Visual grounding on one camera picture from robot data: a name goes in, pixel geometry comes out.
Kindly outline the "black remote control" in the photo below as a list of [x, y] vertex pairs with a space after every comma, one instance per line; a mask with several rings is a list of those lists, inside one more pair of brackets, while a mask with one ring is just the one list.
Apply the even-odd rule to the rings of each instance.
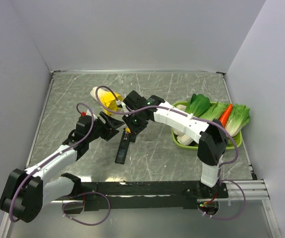
[[130, 133], [127, 132], [127, 135], [128, 135], [127, 140], [124, 141], [123, 140], [123, 133], [122, 133], [121, 140], [120, 140], [119, 147], [118, 147], [116, 157], [115, 157], [115, 161], [114, 161], [116, 164], [122, 164], [123, 165], [125, 163], [126, 155], [127, 155], [129, 144], [130, 144]]

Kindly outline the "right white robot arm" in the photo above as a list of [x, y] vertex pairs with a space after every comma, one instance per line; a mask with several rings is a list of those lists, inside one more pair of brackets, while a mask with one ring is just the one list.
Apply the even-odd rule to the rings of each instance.
[[158, 96], [152, 95], [145, 99], [136, 91], [131, 91], [121, 105], [125, 112], [131, 112], [122, 119], [132, 134], [138, 135], [151, 120], [168, 125], [196, 142], [197, 157], [202, 162], [200, 192], [208, 198], [217, 192], [219, 166], [228, 144], [222, 124], [218, 120], [215, 119], [211, 123], [198, 120]]

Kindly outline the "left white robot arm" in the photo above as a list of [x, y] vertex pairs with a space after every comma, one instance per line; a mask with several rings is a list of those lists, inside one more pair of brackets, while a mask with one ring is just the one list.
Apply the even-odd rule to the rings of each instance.
[[80, 116], [75, 129], [54, 153], [28, 169], [15, 169], [9, 174], [0, 198], [0, 209], [9, 214], [12, 222], [29, 223], [46, 203], [63, 196], [78, 198], [82, 192], [79, 177], [65, 173], [55, 181], [52, 178], [79, 160], [92, 141], [98, 138], [109, 141], [123, 125], [124, 122], [103, 112], [98, 117]]

